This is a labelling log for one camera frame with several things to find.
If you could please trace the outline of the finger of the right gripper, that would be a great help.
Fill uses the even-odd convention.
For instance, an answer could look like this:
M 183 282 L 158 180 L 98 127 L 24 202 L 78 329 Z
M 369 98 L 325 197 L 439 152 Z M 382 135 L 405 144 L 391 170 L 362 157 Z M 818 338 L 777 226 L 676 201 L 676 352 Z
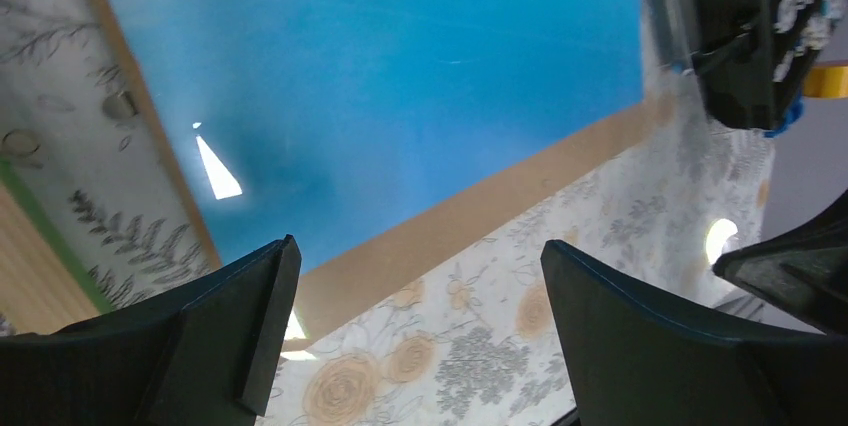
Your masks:
M 791 231 L 722 254 L 712 271 L 827 334 L 845 334 L 847 195 Z

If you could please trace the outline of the wooden picture frame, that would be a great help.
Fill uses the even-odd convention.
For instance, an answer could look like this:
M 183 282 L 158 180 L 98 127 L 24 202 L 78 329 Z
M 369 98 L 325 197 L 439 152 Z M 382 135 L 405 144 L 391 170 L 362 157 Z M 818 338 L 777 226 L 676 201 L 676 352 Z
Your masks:
M 47 334 L 113 311 L 67 236 L 65 191 L 1 162 L 1 315 Z

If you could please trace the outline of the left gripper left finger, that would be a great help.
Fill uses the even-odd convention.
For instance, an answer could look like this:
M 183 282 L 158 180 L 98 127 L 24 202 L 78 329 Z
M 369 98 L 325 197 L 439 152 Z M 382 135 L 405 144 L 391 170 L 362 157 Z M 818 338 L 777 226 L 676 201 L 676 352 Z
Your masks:
M 5 425 L 252 425 L 301 267 L 287 236 L 131 306 L 1 342 Z

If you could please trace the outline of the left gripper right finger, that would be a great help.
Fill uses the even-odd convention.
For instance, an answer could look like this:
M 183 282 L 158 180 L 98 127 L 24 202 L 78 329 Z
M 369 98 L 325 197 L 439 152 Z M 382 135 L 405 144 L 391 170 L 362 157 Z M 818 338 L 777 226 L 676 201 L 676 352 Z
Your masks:
M 584 425 L 843 425 L 847 340 L 735 317 L 548 241 L 541 265 Z

